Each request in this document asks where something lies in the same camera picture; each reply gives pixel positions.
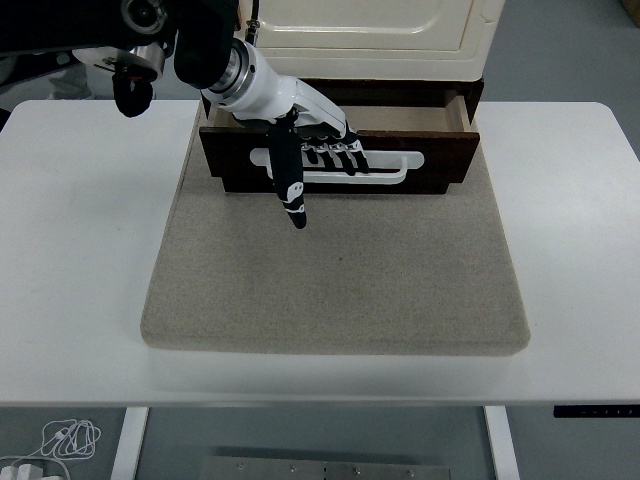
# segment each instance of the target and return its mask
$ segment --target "white table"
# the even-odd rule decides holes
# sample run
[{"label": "white table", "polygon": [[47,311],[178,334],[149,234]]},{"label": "white table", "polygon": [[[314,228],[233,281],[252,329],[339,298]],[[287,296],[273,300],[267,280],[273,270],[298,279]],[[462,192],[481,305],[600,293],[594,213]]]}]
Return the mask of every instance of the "white table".
[{"label": "white table", "polygon": [[513,357],[147,347],[194,101],[28,102],[0,134],[0,405],[640,401],[640,164],[598,104],[482,103],[531,343]]}]

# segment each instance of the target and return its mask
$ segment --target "robotic arm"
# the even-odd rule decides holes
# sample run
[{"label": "robotic arm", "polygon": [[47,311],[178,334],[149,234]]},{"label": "robotic arm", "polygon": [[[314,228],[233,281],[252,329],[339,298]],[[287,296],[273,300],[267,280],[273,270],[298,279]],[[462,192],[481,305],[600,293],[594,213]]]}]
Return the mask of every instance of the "robotic arm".
[{"label": "robotic arm", "polygon": [[3,7],[0,58],[74,49],[82,62],[112,74],[116,104],[129,117],[148,108],[151,83],[175,53],[181,81],[240,123],[268,128],[275,190],[297,228],[306,225],[303,152],[325,166],[334,165],[333,153],[349,175],[369,172],[339,107],[299,79],[278,75],[250,43],[233,38],[238,0],[14,3]]},{"label": "robotic arm", "polygon": [[333,163],[333,151],[345,171],[355,175],[347,153],[351,152],[358,169],[369,173],[362,146],[342,109],[301,80],[278,75],[247,42],[234,40],[225,74],[202,94],[233,113],[238,122],[268,129],[276,194],[297,228],[306,225],[303,151],[314,164],[319,153],[325,165]]}]

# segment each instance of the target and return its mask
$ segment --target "white cable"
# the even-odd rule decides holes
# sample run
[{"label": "white cable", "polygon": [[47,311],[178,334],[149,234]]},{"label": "white cable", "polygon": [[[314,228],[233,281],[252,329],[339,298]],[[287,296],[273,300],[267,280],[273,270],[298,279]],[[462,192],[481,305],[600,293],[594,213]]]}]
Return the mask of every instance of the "white cable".
[{"label": "white cable", "polygon": [[[62,425],[49,439],[47,439],[47,428],[51,425]],[[42,444],[40,448],[24,457],[7,456],[0,457],[0,461],[14,460],[11,465],[23,460],[48,460],[62,466],[67,480],[71,480],[69,470],[63,463],[71,460],[88,460],[96,452],[96,442],[102,435],[102,431],[89,420],[54,420],[42,427]]]}]

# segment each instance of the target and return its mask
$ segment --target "open drawer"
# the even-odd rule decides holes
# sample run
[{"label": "open drawer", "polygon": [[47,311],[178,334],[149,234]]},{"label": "open drawer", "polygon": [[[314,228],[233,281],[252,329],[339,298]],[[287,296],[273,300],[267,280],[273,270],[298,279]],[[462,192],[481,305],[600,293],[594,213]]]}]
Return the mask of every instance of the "open drawer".
[{"label": "open drawer", "polygon": [[[464,180],[480,141],[470,119],[482,82],[305,81],[344,109],[371,166],[370,175],[349,178],[307,164],[306,192],[442,194]],[[265,133],[211,112],[200,137],[225,191],[273,191]]]}]

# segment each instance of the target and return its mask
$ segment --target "metal plate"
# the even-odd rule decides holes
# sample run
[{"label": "metal plate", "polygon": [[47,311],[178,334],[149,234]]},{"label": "metal plate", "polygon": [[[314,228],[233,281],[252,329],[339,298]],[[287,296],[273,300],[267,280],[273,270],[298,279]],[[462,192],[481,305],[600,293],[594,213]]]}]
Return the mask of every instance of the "metal plate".
[{"label": "metal plate", "polygon": [[273,458],[204,459],[200,480],[450,480],[446,467]]}]

